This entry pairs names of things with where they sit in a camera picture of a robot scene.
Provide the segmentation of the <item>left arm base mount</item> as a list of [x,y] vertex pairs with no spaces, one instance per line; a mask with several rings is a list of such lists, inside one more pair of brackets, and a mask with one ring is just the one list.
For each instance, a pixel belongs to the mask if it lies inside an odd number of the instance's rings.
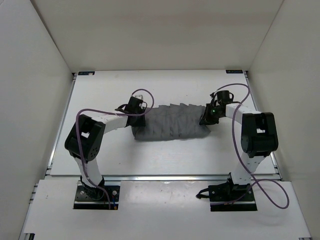
[[119,209],[120,182],[105,183],[104,189],[88,189],[79,180],[76,186],[73,209],[75,210],[111,210]]

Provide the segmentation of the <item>left blue corner label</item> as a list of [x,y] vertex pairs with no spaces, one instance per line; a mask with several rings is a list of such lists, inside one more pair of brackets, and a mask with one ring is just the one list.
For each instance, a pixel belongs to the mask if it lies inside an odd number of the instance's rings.
[[93,76],[95,71],[79,71],[77,73],[78,76]]

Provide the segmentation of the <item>left aluminium rail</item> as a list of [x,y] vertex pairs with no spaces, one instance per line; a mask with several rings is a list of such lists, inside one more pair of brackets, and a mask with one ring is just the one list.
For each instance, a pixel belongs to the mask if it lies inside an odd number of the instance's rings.
[[71,100],[72,93],[73,93],[73,89],[74,89],[75,82],[76,82],[76,79],[77,79],[77,75],[78,75],[77,72],[73,72],[72,73],[71,87],[70,87],[70,90],[69,90],[69,93],[68,93],[64,108],[63,108],[62,117],[61,117],[61,119],[59,121],[57,133],[56,133],[56,136],[55,136],[55,139],[54,139],[54,142],[53,142],[53,146],[52,146],[52,149],[51,149],[51,153],[50,153],[50,156],[49,156],[49,159],[48,159],[47,169],[50,169],[52,167],[52,164],[53,164],[53,160],[54,160],[54,157],[55,157],[55,154],[56,154],[56,150],[57,150],[57,146],[58,146],[58,143],[59,143],[60,135],[61,135],[61,132],[62,132],[62,128],[63,128],[64,122],[65,122],[65,119],[66,119],[67,111],[68,111],[70,100]]

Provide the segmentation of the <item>right blue corner label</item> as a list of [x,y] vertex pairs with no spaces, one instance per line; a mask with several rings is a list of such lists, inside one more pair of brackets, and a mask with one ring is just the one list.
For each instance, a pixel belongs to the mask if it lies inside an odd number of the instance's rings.
[[226,69],[227,74],[243,74],[243,71],[240,69]]

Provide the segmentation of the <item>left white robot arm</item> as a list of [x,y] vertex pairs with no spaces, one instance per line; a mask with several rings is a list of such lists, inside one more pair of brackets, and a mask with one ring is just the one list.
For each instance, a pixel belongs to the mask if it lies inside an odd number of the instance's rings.
[[94,200],[105,194],[105,180],[97,163],[103,136],[111,131],[131,127],[144,127],[147,103],[142,95],[132,95],[112,114],[90,117],[80,114],[68,134],[64,147],[75,159],[80,170],[80,181],[88,196]]

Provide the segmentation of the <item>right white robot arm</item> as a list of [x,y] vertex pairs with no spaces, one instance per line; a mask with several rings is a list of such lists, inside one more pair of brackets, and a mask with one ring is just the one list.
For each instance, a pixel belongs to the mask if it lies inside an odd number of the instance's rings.
[[239,165],[229,174],[230,184],[224,187],[224,195],[229,200],[236,200],[242,195],[242,189],[249,186],[252,174],[259,164],[279,146],[275,117],[271,112],[260,112],[234,101],[234,94],[228,90],[214,92],[211,102],[206,104],[200,119],[200,125],[215,125],[220,118],[231,119],[232,140],[234,146],[235,123],[241,125],[240,145],[242,154],[235,148],[240,157]]

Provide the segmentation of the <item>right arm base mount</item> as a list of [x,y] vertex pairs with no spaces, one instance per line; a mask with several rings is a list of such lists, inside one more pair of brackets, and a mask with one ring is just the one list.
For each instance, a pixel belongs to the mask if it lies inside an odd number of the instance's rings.
[[195,196],[209,199],[211,212],[255,212],[258,210],[250,184],[234,184],[229,178],[225,183],[208,185]]

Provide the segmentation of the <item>grey pleated skirt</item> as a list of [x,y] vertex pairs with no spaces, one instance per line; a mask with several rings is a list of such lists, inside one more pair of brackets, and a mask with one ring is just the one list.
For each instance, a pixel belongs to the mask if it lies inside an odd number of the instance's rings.
[[204,112],[202,105],[160,105],[145,115],[145,126],[131,128],[132,134],[142,142],[202,139],[211,133],[206,125],[200,125]]

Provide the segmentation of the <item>blue corner label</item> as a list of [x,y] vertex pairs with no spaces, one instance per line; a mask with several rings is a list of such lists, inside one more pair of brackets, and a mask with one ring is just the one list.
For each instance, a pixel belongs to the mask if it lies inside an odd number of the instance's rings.
[[93,76],[95,71],[79,71],[77,73],[78,76]]
[[226,69],[227,74],[243,74],[243,71],[240,69]]

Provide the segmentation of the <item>front aluminium rail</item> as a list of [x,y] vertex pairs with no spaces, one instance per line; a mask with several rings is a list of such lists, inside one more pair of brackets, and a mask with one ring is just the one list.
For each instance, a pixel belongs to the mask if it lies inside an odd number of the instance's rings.
[[228,174],[214,175],[104,175],[106,181],[225,181]]

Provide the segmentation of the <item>aluminium rail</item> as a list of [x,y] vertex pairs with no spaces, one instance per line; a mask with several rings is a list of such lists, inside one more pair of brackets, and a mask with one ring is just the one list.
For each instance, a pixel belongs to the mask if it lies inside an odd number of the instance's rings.
[[69,93],[68,93],[64,108],[63,108],[62,117],[61,117],[61,119],[59,121],[57,133],[56,133],[56,136],[55,136],[55,139],[54,139],[54,142],[53,142],[53,146],[52,146],[52,149],[51,149],[51,153],[50,153],[50,156],[49,156],[49,159],[48,159],[47,169],[50,169],[52,167],[52,164],[53,164],[53,160],[54,160],[54,157],[55,157],[55,154],[56,154],[56,150],[57,150],[57,146],[58,146],[58,143],[59,143],[60,135],[61,135],[61,132],[62,132],[62,128],[63,128],[64,122],[65,122],[65,119],[66,119],[67,111],[68,111],[70,100],[71,100],[72,93],[73,93],[73,89],[74,89],[75,82],[76,82],[76,79],[77,79],[77,75],[78,75],[77,72],[73,72],[72,73],[71,87],[70,87],[70,90],[69,90]]
[[228,174],[214,175],[104,175],[106,181],[225,181]]

